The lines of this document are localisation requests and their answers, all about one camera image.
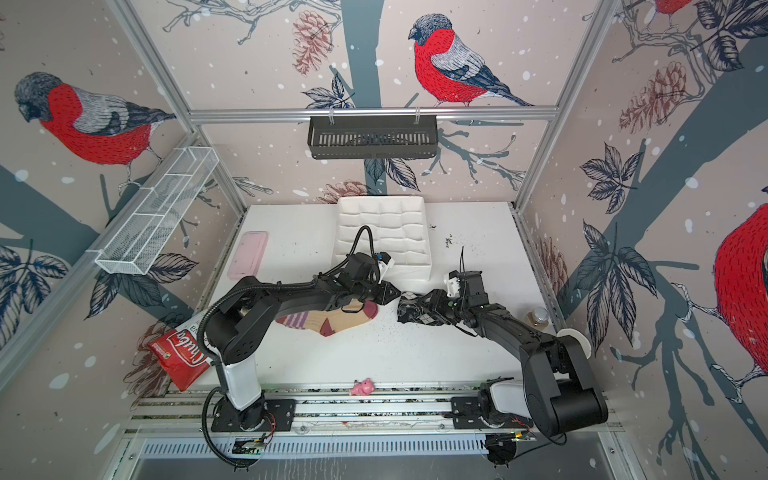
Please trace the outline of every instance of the white disc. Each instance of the white disc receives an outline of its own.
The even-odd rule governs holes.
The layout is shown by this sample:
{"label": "white disc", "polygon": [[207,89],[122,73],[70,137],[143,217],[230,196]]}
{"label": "white disc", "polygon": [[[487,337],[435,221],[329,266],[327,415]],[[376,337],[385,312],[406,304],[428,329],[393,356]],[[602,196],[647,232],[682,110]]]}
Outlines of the white disc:
{"label": "white disc", "polygon": [[581,349],[584,350],[584,356],[589,358],[592,355],[592,345],[589,343],[589,340],[587,340],[587,337],[584,336],[583,333],[579,332],[576,329],[561,329],[558,332],[558,336],[566,336],[570,335],[574,337],[578,342],[581,344]]}

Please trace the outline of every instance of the bird head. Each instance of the bird head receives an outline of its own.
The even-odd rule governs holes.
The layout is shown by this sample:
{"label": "bird head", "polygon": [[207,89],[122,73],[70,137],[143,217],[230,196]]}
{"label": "bird head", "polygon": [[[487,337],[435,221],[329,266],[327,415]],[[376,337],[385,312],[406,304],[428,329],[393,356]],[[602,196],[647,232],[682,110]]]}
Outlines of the bird head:
{"label": "bird head", "polygon": [[430,13],[416,20],[413,28],[411,28],[411,33],[408,35],[408,39],[415,40],[420,47],[423,47],[433,33],[443,28],[453,28],[448,17],[441,13]]}
{"label": "bird head", "polygon": [[44,71],[36,71],[22,78],[16,84],[14,96],[18,104],[18,111],[29,122],[36,118],[42,121],[51,121],[51,109],[48,107],[48,93],[63,82]]}

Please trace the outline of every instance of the metal base plate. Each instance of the metal base plate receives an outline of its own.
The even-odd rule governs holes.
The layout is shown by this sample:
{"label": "metal base plate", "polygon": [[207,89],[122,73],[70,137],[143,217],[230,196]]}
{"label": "metal base plate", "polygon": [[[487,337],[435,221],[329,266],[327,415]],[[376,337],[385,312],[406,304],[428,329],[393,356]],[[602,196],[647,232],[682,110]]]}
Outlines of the metal base plate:
{"label": "metal base plate", "polygon": [[487,419],[483,421],[482,411],[476,396],[451,397],[451,415],[453,428],[457,430],[469,429],[520,429],[521,425],[512,417],[501,424],[492,424]]}
{"label": "metal base plate", "polygon": [[[275,432],[290,432],[291,423],[293,423],[293,413],[296,409],[296,400],[280,399],[280,400],[265,400],[264,413],[271,413],[275,416],[276,428]],[[227,401],[227,397],[223,397],[216,404],[214,409],[214,423],[210,426],[212,432],[237,432],[243,433],[240,428],[240,420],[238,414],[240,412],[235,409],[231,403]],[[249,432],[268,432],[272,429],[272,425],[264,420],[254,430]]]}

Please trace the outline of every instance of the white table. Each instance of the white table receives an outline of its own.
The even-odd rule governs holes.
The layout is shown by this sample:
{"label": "white table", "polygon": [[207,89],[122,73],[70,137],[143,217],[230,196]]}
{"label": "white table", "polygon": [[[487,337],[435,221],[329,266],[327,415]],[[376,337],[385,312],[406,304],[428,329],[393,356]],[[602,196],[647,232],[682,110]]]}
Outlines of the white table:
{"label": "white table", "polygon": [[[426,204],[432,250],[429,282],[402,281],[400,290],[426,293],[445,288],[442,277],[458,269],[462,245],[467,270],[482,270],[490,300],[518,318],[544,300],[508,205]],[[269,232],[257,277],[284,283],[311,280],[328,270],[336,229],[336,205],[252,206],[240,227]],[[236,282],[226,272],[214,290],[221,298]],[[274,323],[254,355],[259,381],[268,388],[349,388],[370,377],[381,387],[477,384],[520,374],[520,362],[497,343],[472,338],[450,326],[398,323],[397,302],[379,308],[365,325],[329,337]],[[208,369],[190,389],[218,385]]]}

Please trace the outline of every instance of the small glass jar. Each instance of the small glass jar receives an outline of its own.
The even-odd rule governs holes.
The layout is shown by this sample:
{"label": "small glass jar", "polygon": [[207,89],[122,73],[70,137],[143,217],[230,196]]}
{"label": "small glass jar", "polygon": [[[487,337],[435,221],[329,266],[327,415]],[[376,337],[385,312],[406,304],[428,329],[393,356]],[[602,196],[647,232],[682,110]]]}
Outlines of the small glass jar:
{"label": "small glass jar", "polygon": [[537,306],[525,315],[525,322],[536,330],[549,326],[549,312],[543,306]]}

